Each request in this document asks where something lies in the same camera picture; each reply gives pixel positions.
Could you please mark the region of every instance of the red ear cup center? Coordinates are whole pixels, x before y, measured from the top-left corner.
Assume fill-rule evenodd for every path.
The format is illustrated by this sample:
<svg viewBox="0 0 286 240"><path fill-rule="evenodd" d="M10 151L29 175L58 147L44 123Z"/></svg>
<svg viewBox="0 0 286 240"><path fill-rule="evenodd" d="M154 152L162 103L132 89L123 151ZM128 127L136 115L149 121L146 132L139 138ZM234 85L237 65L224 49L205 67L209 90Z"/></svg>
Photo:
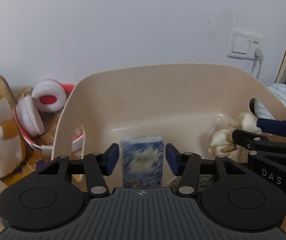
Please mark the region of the red ear cup center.
<svg viewBox="0 0 286 240"><path fill-rule="evenodd" d="M44 105L50 105L55 103L58 99L55 96L46 95L39 98L40 102Z"/></svg>

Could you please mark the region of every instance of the crosshair symbol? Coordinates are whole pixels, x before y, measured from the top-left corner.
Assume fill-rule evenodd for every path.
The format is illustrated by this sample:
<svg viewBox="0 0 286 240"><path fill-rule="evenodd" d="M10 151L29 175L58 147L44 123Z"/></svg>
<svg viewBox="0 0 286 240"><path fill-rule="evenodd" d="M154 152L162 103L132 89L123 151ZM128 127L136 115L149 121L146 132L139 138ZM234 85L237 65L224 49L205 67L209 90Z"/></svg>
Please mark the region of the crosshair symbol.
<svg viewBox="0 0 286 240"><path fill-rule="evenodd" d="M141 191L137 192L137 194L143 196L143 195L147 194L147 192L144 190L141 190Z"/></svg>

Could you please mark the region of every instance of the metal pin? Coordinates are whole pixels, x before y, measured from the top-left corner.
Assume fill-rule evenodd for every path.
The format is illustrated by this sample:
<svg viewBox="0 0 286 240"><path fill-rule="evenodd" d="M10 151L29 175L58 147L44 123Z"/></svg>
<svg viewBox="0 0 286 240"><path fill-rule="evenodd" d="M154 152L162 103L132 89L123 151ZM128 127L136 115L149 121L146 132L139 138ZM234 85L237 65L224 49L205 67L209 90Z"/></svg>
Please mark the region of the metal pin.
<svg viewBox="0 0 286 240"><path fill-rule="evenodd" d="M106 188L102 187L102 186L95 186L95 187L91 188L91 192L93 194L102 194L102 193L106 192Z"/></svg>
<svg viewBox="0 0 286 240"><path fill-rule="evenodd" d="M191 194L194 192L194 189L189 186L183 186L179 188L179 192L182 194Z"/></svg>

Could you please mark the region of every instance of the switch plate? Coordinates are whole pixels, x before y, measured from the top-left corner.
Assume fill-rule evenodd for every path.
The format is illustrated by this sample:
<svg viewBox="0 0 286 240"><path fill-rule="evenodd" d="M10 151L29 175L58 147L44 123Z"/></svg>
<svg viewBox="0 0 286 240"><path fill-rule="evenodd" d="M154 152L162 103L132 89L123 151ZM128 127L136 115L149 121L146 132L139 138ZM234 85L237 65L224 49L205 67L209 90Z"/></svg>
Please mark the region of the switch plate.
<svg viewBox="0 0 286 240"><path fill-rule="evenodd" d="M233 29L228 56L254 60L256 48L264 51L264 41L265 38L257 34Z"/></svg>

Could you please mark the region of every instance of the white power cord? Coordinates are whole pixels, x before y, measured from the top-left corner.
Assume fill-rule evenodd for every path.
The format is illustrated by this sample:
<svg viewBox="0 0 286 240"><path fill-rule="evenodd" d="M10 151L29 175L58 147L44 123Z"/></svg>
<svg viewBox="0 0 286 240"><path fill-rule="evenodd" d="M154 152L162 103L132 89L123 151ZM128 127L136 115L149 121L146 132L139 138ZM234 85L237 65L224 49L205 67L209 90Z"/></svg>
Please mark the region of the white power cord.
<svg viewBox="0 0 286 240"><path fill-rule="evenodd" d="M257 48L255 50L255 58L258 60L258 63L259 63L259 67L258 67L258 72L257 72L257 75L256 75L256 78L258 79L260 73L261 73L261 68L262 68L262 64L263 64L263 60L264 60L264 55L261 51L260 48Z"/></svg>

